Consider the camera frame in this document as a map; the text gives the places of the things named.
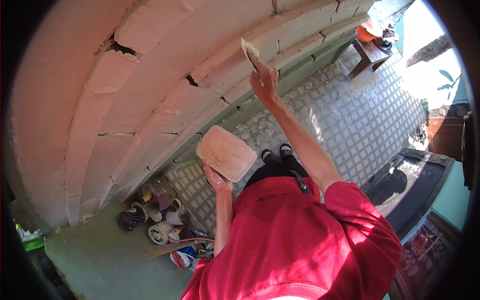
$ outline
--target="black pants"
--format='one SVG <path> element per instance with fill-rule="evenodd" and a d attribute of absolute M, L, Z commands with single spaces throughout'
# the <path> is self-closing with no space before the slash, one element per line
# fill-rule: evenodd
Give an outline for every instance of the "black pants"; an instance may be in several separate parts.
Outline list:
<path fill-rule="evenodd" d="M 309 176 L 307 171 L 305 171 L 302 165 L 296 160 L 295 156 L 287 155 L 282 163 L 272 160 L 258 168 L 247 181 L 245 188 L 267 177 L 295 177 L 290 170 L 294 170 L 302 177 Z"/>

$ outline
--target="trowel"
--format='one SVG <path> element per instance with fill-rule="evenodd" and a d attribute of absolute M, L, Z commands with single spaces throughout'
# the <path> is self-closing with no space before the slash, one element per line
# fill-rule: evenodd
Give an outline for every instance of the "trowel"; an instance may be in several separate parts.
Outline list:
<path fill-rule="evenodd" d="M 252 46 L 249 42 L 243 39 L 243 37 L 240 38 L 241 41 L 241 48 L 243 50 L 243 53 L 245 54 L 246 58 L 250 62 L 250 65 L 252 65 L 252 69 L 254 72 L 260 74 L 258 71 L 257 67 L 253 64 L 252 60 L 258 60 L 258 56 L 260 55 L 260 52 L 258 52 L 257 49 L 255 49 L 254 46 Z"/>

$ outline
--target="hand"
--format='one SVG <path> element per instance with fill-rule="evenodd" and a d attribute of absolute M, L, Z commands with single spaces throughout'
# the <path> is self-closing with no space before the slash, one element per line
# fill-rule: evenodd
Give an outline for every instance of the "hand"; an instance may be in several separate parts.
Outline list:
<path fill-rule="evenodd" d="M 250 84 L 260 101 L 269 109 L 272 105 L 281 101 L 281 98 L 276 94 L 278 72 L 275 68 L 261 63 L 255 57 L 252 58 L 252 64 L 258 70 L 258 73 L 252 72 Z"/>
<path fill-rule="evenodd" d="M 229 193 L 232 194 L 233 191 L 233 183 L 232 181 L 226 179 L 222 175 L 218 174 L 215 170 L 213 170 L 207 163 L 206 160 L 204 162 L 204 170 L 205 175 L 207 176 L 208 182 L 212 185 L 213 189 L 215 190 L 216 194 L 219 193 Z"/>

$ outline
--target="orange container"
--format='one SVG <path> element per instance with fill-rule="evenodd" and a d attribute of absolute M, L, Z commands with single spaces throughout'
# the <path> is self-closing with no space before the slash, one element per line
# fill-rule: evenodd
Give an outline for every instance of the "orange container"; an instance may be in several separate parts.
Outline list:
<path fill-rule="evenodd" d="M 358 26 L 357 29 L 355 29 L 355 32 L 357 33 L 357 39 L 360 42 L 370 42 L 375 38 L 375 36 L 371 35 L 368 31 L 363 29 L 361 26 Z"/>
<path fill-rule="evenodd" d="M 242 179 L 257 159 L 257 153 L 244 141 L 217 125 L 207 131 L 195 152 L 233 182 Z"/>
<path fill-rule="evenodd" d="M 364 43 L 370 42 L 376 37 L 382 37 L 383 35 L 383 30 L 371 18 L 358 26 L 355 32 L 358 34 L 357 39 Z"/>

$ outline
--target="right hand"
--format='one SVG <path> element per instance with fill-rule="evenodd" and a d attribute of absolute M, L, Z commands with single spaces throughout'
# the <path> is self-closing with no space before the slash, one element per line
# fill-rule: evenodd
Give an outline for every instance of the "right hand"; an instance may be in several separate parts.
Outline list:
<path fill-rule="evenodd" d="M 267 66 L 257 58 L 252 58 L 252 63 L 259 73 L 255 71 L 252 72 L 252 75 L 250 76 L 250 84 L 260 101 L 265 107 L 270 108 L 271 105 L 281 99 L 276 94 L 278 72 L 275 68 Z"/>

